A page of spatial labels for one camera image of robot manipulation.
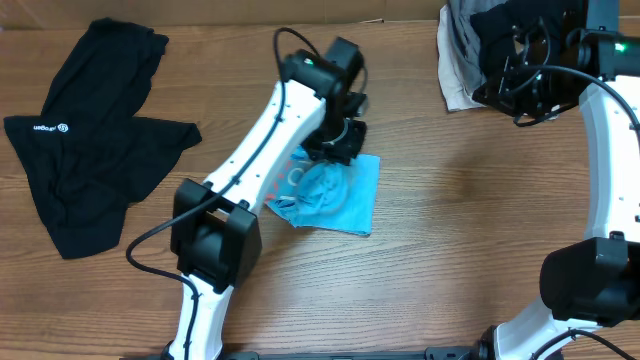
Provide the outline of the light blue printed t-shirt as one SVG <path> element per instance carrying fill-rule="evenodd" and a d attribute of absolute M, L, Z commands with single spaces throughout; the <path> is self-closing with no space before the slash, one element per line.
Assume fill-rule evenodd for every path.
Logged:
<path fill-rule="evenodd" d="M 266 205 L 292 226 L 358 236 L 372 232 L 381 159 L 360 154 L 350 164 L 313 161 L 297 148 L 271 186 Z"/>

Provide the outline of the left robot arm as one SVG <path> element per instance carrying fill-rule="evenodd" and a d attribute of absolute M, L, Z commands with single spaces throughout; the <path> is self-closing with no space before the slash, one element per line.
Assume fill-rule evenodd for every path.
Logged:
<path fill-rule="evenodd" d="M 230 157 L 203 183 L 185 180 L 174 197 L 170 249 L 183 302 L 164 359 L 216 359 L 233 290 L 262 250 L 258 215 L 269 188 L 297 148 L 343 165 L 361 150 L 367 97 L 351 86 L 364 68 L 359 47 L 341 37 L 316 55 L 304 49 L 280 65 L 268 106 Z"/>

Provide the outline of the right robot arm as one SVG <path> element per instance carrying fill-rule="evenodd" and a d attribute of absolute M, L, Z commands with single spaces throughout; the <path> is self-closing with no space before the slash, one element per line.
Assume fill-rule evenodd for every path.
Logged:
<path fill-rule="evenodd" d="M 520 128 L 581 112 L 590 202 L 583 239 L 545 258 L 537 299 L 463 357 L 558 359 L 639 317 L 639 41 L 621 33 L 614 1 L 508 1 L 471 24 L 486 77 L 477 102 Z"/>

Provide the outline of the black folded garment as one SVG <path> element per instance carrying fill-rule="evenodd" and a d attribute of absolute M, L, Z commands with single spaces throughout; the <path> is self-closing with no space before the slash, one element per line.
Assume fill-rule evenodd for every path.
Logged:
<path fill-rule="evenodd" d="M 539 18 L 543 19 L 551 37 L 549 62 L 553 64 L 562 47 L 564 12 L 578 12 L 582 8 L 581 0 L 510 0 L 472 15 L 471 25 L 481 42 L 479 66 L 482 72 L 489 78 L 502 70 L 505 60 L 516 55 L 513 27 L 526 28 Z"/>

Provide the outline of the grey folded garment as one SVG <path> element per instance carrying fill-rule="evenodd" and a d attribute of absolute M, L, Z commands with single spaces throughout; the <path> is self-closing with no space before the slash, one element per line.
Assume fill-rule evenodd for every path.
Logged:
<path fill-rule="evenodd" d="M 486 80 L 479 66 L 481 42 L 471 16 L 484 13 L 505 0 L 448 0 L 448 32 L 466 92 L 471 95 Z"/>

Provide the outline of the beige folded garment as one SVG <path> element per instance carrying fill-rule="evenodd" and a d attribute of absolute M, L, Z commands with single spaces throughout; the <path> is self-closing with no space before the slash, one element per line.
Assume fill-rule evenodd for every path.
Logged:
<path fill-rule="evenodd" d="M 449 34 L 449 10 L 444 5 L 440 9 L 437 30 L 438 80 L 442 95 L 449 112 L 458 112 L 481 108 L 466 91 L 463 77 L 454 55 L 453 43 Z"/>

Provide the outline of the black t-shirt on left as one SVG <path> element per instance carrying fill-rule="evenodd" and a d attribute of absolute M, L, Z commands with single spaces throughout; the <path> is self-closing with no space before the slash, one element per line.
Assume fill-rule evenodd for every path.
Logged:
<path fill-rule="evenodd" d="M 59 255 L 119 244 L 143 201 L 202 140 L 193 123 L 138 116 L 169 42 L 153 29 L 93 21 L 54 77 L 37 116 L 8 116 L 5 133 Z"/>

